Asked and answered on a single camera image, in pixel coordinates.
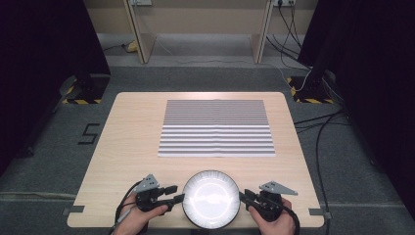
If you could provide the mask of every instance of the wooden table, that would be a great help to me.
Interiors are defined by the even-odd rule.
[[[276,157],[201,158],[158,157],[167,100],[263,101]],[[259,192],[260,184],[275,180],[299,194],[283,195],[293,203],[302,227],[320,227],[324,219],[310,215],[319,209],[313,184],[285,97],[279,92],[137,92],[117,95],[103,133],[74,202],[83,212],[71,212],[71,227],[110,227],[115,209],[128,188],[152,173],[161,187],[178,186],[180,193],[194,174],[214,169],[234,179],[240,191]],[[152,219],[153,228],[195,228],[181,205]],[[241,204],[227,228],[256,227]]]

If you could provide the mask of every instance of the controller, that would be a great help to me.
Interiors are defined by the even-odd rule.
[[[142,212],[149,212],[152,209],[167,205],[168,209],[167,212],[171,212],[174,205],[180,204],[184,200],[184,194],[180,194],[174,196],[172,199],[160,200],[159,196],[161,195],[170,195],[177,192],[177,186],[169,186],[166,188],[160,188],[159,183],[155,179],[152,174],[149,174],[147,177],[143,178],[143,180],[135,183],[130,190],[125,194],[124,198],[122,199],[121,203],[119,204],[118,208],[116,209],[115,213],[115,224],[122,222],[122,220],[129,214],[127,211],[125,214],[120,214],[122,208],[126,206],[124,204],[125,199],[128,197],[130,192],[135,192],[137,195],[135,196],[135,205],[137,208]],[[138,234],[143,234],[147,232],[149,223],[147,222],[146,225],[141,229]]]
[[[259,186],[259,189],[262,189],[259,194],[245,189],[245,193],[239,192],[239,199],[245,203],[246,210],[249,206],[254,207],[261,217],[268,222],[277,220],[284,209],[281,194],[298,194],[296,191],[274,181]]]

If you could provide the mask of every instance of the human hand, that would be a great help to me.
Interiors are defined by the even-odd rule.
[[[290,201],[283,198],[282,202],[284,207],[291,209]],[[259,212],[254,207],[250,206],[248,210],[258,225],[262,235],[294,235],[296,226],[293,219],[286,211],[282,211],[277,220],[268,222],[260,216]]]
[[[162,215],[168,210],[167,205],[162,205],[151,211],[140,211],[135,206],[136,193],[132,192],[125,200],[124,204],[131,206],[125,206],[122,208],[120,215],[123,215],[129,209],[130,213],[125,217],[122,222],[116,227],[113,235],[136,235],[141,229],[149,222],[150,219]]]

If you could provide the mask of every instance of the wire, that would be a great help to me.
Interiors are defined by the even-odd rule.
[[[320,161],[319,161],[319,156],[318,156],[318,144],[320,142],[320,136],[321,136],[321,133],[323,132],[324,127],[330,122],[331,119],[333,119],[337,114],[340,114],[342,112],[343,110],[337,111],[336,113],[332,114],[326,120],[326,122],[323,123],[320,130],[318,131],[317,140],[315,142],[315,161],[317,165],[317,174],[318,174],[318,179],[319,179],[320,186],[321,186],[321,192],[323,194],[323,200],[324,200],[324,204],[326,207],[326,213],[330,213],[330,208],[329,208],[329,203],[327,201],[326,190],[324,189],[323,178],[321,176]],[[329,234],[329,231],[330,231],[330,218],[329,219],[326,218],[326,235]]]
[[[262,200],[264,200],[266,202],[266,204],[271,204],[273,207],[277,207],[277,208],[279,207],[282,210],[286,211],[287,214],[293,219],[294,225],[296,227],[295,231],[294,231],[294,235],[299,235],[300,234],[300,220],[297,217],[297,214],[293,210],[285,207],[284,205],[282,205],[280,203],[274,202],[273,200],[271,200],[269,198],[266,198],[266,197],[263,197],[263,196],[259,196],[259,197]]]
[[[290,25],[290,26],[288,26],[288,23],[287,23],[287,21],[285,20],[285,17],[284,17],[284,15],[283,15],[283,13],[281,12],[281,8],[278,8],[278,11],[280,12],[281,18],[283,19],[284,24],[285,24],[285,25],[286,25],[286,27],[287,27],[287,30],[288,30],[288,34],[287,34],[287,35],[288,35],[288,36],[289,36],[289,35],[291,35],[291,36],[293,37],[293,39],[297,42],[297,45],[299,45],[299,47],[301,47],[300,42],[299,42],[299,41],[297,41],[297,39],[294,37],[293,33],[291,32],[291,27],[292,27],[292,25],[293,25],[294,18],[292,18],[292,20],[291,20],[291,25]]]
[[[162,47],[162,49],[164,49],[166,52],[168,52],[168,54],[170,54],[171,56],[174,56],[173,53],[171,53],[169,50],[167,50],[167,48],[165,48],[157,38],[156,38],[156,41],[159,43],[159,45]]]
[[[108,47],[108,48],[103,49],[103,51],[108,51],[108,50],[113,49],[113,48],[115,48],[115,47],[122,47],[122,49],[124,49],[124,51],[125,51],[125,52],[128,52],[128,51],[125,49],[125,47],[126,47],[127,45],[129,45],[130,43],[132,43],[133,41],[134,41],[134,40],[132,40],[132,41],[128,42],[127,44],[121,44],[121,45],[116,45],[116,46]]]
[[[135,204],[135,203],[124,204],[124,202],[125,202],[125,200],[127,199],[127,197],[130,195],[131,191],[135,188],[135,186],[139,185],[140,183],[141,183],[141,180],[140,180],[140,181],[138,181],[138,182],[136,182],[135,184],[133,184],[133,185],[132,185],[132,186],[128,189],[128,191],[125,193],[124,197],[122,198],[121,202],[119,203],[118,207],[116,208],[116,211],[115,211],[115,224],[113,225],[113,227],[111,227],[111,229],[110,229],[110,231],[109,231],[109,233],[108,233],[109,235],[113,234],[113,232],[114,232],[114,230],[115,230],[115,228],[116,228],[116,226],[117,226],[117,221],[118,221],[119,216],[120,216],[120,214],[121,214],[121,210],[122,210],[125,206],[127,206],[127,205],[132,205],[132,204]]]
[[[345,100],[342,98],[342,96],[340,96],[330,85],[329,85],[329,83],[326,81],[326,79],[324,79],[324,76],[323,76],[323,78],[322,78],[322,81],[324,82],[324,84],[325,84],[325,86],[324,86],[324,89],[326,90],[326,93],[327,93],[327,95],[332,99],[332,100],[334,100],[334,101],[336,101],[336,99],[333,99],[333,97],[330,95],[330,92],[332,92],[333,94],[335,94],[339,99],[341,99],[342,100],[342,102],[344,102]]]
[[[296,34],[296,38],[297,38],[297,42],[299,43],[299,47],[301,48],[299,35],[297,34],[296,22],[294,20],[294,16],[296,15],[296,6],[294,5],[294,3],[292,1],[289,1],[289,2],[290,2],[290,6],[291,6],[291,17],[292,17],[293,26],[294,26],[294,32]]]
[[[290,48],[284,47],[278,40],[277,38],[275,38],[275,35],[272,34],[272,37],[274,37],[275,42],[277,42],[278,45],[280,45],[282,48],[284,48],[286,51],[290,51],[291,53],[294,53],[296,55],[298,55],[299,53],[296,51],[291,50]]]
[[[269,39],[269,37],[268,36],[266,36],[266,40],[274,47],[274,49],[275,50],[277,50],[278,52],[280,52],[280,53],[282,53],[282,54],[284,54],[284,55],[286,55],[286,56],[288,56],[290,59],[292,59],[292,60],[294,60],[295,62],[297,62],[297,63],[299,63],[300,65],[302,65],[302,66],[304,66],[306,69],[302,69],[302,68],[295,68],[295,67],[289,67],[289,66],[287,66],[285,63],[284,63],[284,61],[283,61],[283,59],[282,59],[282,55],[281,55],[281,61],[282,61],[282,63],[284,64],[284,66],[286,66],[286,67],[288,67],[288,68],[291,68],[291,69],[297,69],[297,70],[302,70],[302,71],[311,71],[311,67],[309,67],[308,65],[306,65],[306,64],[303,64],[302,62],[299,62],[298,60],[297,60],[297,58],[295,58],[294,56],[292,56],[292,55],[290,55],[290,54],[288,54],[287,52],[285,52],[284,50],[282,50],[282,49],[280,49],[280,48],[278,48],[274,43],[272,43],[271,42],[271,40]]]
[[[284,52],[284,51],[281,51],[277,46],[275,46],[270,40],[269,40],[269,38],[268,38],[268,36],[266,36],[266,39],[271,43],[271,45],[272,46],[274,46],[274,48],[276,49],[276,50],[278,50],[279,52],[281,52],[281,53],[284,53],[285,55],[287,55],[287,56],[289,56],[289,57],[291,57],[293,60],[295,60],[295,61],[297,61],[297,59],[295,58],[295,57],[293,57],[292,55],[290,55],[290,54],[288,54],[288,53],[286,53],[286,52]],[[167,50],[160,42],[159,42],[159,44],[160,44],[160,46],[166,51],[166,52],[168,52],[170,55],[172,55],[172,53],[169,51],[169,50]],[[242,60],[240,60],[240,61],[221,61],[221,60],[207,60],[207,61],[193,61],[193,60],[191,60],[191,61],[186,61],[186,62],[181,62],[181,61],[171,61],[171,60],[160,60],[160,61],[169,61],[169,62],[175,62],[175,63],[179,63],[179,64],[191,64],[191,63],[215,63],[215,62],[220,62],[220,63],[246,63],[246,64],[250,64],[250,65],[255,65],[255,66],[258,66],[258,65],[267,65],[267,66],[271,66],[271,67],[273,67],[273,68],[275,68],[275,69],[277,69],[280,73],[281,73],[281,76],[282,76],[282,79],[284,80],[284,82],[290,87],[290,89],[292,89],[292,90],[294,90],[294,91],[301,91],[303,88],[304,88],[304,86],[305,86],[305,82],[306,82],[306,80],[307,80],[307,78],[308,78],[308,75],[309,75],[309,73],[310,73],[310,71],[311,71],[311,68],[310,67],[308,67],[307,65],[304,65],[304,64],[302,64],[301,62],[298,62],[298,63],[300,63],[301,65],[303,65],[303,66],[305,66],[305,67],[307,67],[308,69],[309,69],[309,71],[308,71],[308,74],[307,74],[307,76],[305,77],[305,79],[304,79],[304,82],[303,82],[303,84],[302,84],[302,86],[301,86],[301,88],[299,89],[299,90],[296,90],[296,89],[294,89],[291,85],[290,85],[290,83],[288,83],[288,81],[286,80],[286,78],[285,78],[285,76],[284,76],[284,73],[283,73],[283,71],[280,69],[280,68],[278,68],[278,67],[276,67],[276,66],[274,66],[274,65],[272,65],[272,64],[267,64],[267,63],[261,63],[261,64],[257,64],[257,63],[252,63],[252,62],[247,62],[247,61],[242,61]],[[304,70],[304,71],[307,71],[306,69],[301,69],[301,68],[293,68],[293,67],[289,67],[289,68],[292,68],[292,69],[298,69],[298,70]]]
[[[328,117],[331,117],[331,116],[337,114],[338,112],[339,111],[336,111],[335,113],[332,113],[332,114],[329,114],[329,115],[324,115],[324,116],[319,116],[319,117],[313,117],[313,118],[305,119],[305,120],[299,120],[299,121],[294,122],[294,125],[300,124],[300,123],[309,122],[309,121],[313,121],[313,120],[317,120],[317,119],[321,119],[321,118],[328,118]]]
[[[298,131],[297,134],[303,133],[303,132],[305,132],[305,131],[307,131],[309,129],[312,129],[312,128],[317,127],[317,126],[322,125],[322,124],[324,124],[324,122],[315,123],[313,125],[308,125],[308,126],[298,126],[296,128],[299,128],[299,129],[303,128],[303,130]],[[338,122],[329,122],[329,124],[350,125],[350,124],[347,124],[347,123],[338,123]]]

